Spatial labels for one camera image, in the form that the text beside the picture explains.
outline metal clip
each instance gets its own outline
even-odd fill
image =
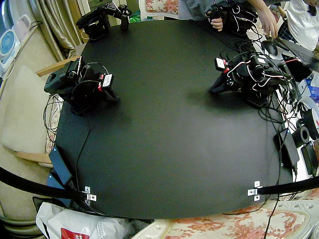
[[[247,195],[248,195],[248,196],[257,195],[257,189],[256,189],[256,188],[254,188],[254,189],[248,189]]]
[[[248,189],[247,195],[248,196],[253,196],[254,195],[254,201],[259,201],[260,200],[260,195],[257,195],[257,189],[262,188],[260,186],[260,181],[255,181],[254,182],[254,188],[253,189]]]
[[[97,197],[96,197],[96,195],[91,194],[91,188],[90,188],[90,187],[85,186],[85,191],[82,191],[82,193],[86,193],[86,194],[87,194],[87,195],[86,195],[86,200],[85,200],[85,203],[86,203],[87,205],[90,206],[90,201],[96,202]]]
[[[86,196],[86,200],[90,200],[90,201],[96,202],[96,195],[94,195],[94,194],[88,194],[88,195]]]

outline laptop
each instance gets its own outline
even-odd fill
[[[309,51],[308,49],[305,49],[302,46],[294,44],[291,41],[281,39],[279,37],[275,38],[273,42],[277,46],[285,50],[290,50],[295,56],[297,56],[302,61],[304,66],[312,68],[314,70],[315,68],[319,69],[319,59],[315,56],[315,54],[312,51]]]

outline computer mouse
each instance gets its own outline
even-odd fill
[[[272,41],[269,41],[269,40],[263,41],[261,44],[261,47],[263,50],[267,50],[268,53],[273,56],[278,55],[277,46]]]

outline beige chair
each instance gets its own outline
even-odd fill
[[[35,73],[26,66],[20,68],[4,115],[1,135],[2,144],[13,150],[17,157],[51,166],[46,152],[47,131],[43,123],[43,110],[49,94],[44,92],[45,81],[40,77],[62,68],[65,63],[78,57],[66,59]]]
[[[147,1],[139,0],[141,20],[148,16],[167,16],[178,19],[178,0]]]

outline fan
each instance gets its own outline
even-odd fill
[[[16,57],[21,45],[12,29],[4,32],[0,38],[0,72],[4,73]]]

